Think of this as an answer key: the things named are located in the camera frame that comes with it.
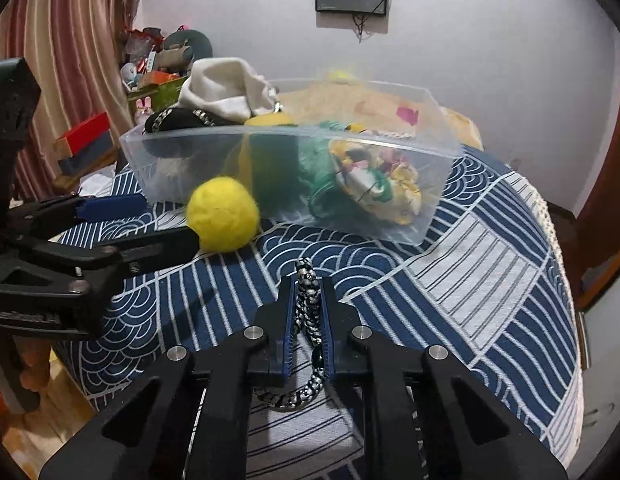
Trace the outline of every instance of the metal screw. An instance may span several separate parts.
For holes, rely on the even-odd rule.
[[[166,355],[170,361],[181,361],[188,355],[188,351],[183,346],[173,346],[168,350]]]
[[[441,361],[442,359],[448,357],[448,350],[441,345],[432,345],[428,348],[428,354],[430,354],[430,357],[433,359]]]
[[[352,335],[357,339],[368,339],[372,335],[372,329],[366,325],[359,325],[352,329]]]
[[[74,294],[84,294],[90,290],[90,283],[85,280],[74,280],[69,283],[68,290]]]
[[[260,326],[249,326],[244,330],[244,336],[253,341],[263,336],[263,333],[263,328]]]

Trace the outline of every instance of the fuzzy yellow ball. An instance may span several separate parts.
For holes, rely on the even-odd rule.
[[[199,235],[204,251],[231,253],[257,234],[259,208],[241,183],[218,176],[194,190],[186,222]]]

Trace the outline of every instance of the curtain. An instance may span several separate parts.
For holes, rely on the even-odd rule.
[[[0,59],[24,57],[41,99],[18,156],[20,198],[53,195],[59,174],[53,142],[87,118],[107,112],[115,138],[128,131],[120,76],[122,31],[132,28],[138,0],[11,0],[0,16]]]

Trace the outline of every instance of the braided rope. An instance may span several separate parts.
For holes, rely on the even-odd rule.
[[[299,258],[295,263],[296,268],[296,300],[295,319],[292,326],[292,337],[305,330],[306,338],[312,348],[321,345],[321,297],[319,281],[312,268],[309,258]],[[288,412],[299,410],[316,399],[324,387],[324,369],[312,364],[312,374],[308,382],[300,389],[276,394],[268,390],[258,389],[255,391],[257,398],[267,404],[272,410]]]

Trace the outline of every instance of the blue and white patterned tablecloth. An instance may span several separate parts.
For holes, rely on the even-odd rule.
[[[247,326],[271,301],[299,256],[332,275],[337,297],[393,341],[451,349],[568,465],[583,416],[579,352],[558,258],[536,218],[540,198],[519,174],[472,148],[456,160],[418,247],[319,228],[264,222],[233,254],[127,280],[97,341],[63,342],[60,357],[100,409],[171,346],[193,350]],[[104,194],[139,192],[124,170]],[[183,223],[169,203],[139,218],[84,224],[61,242],[91,246]],[[294,380],[309,375],[309,347],[296,346]],[[248,478],[360,478],[360,402],[331,388],[299,413],[253,403]]]

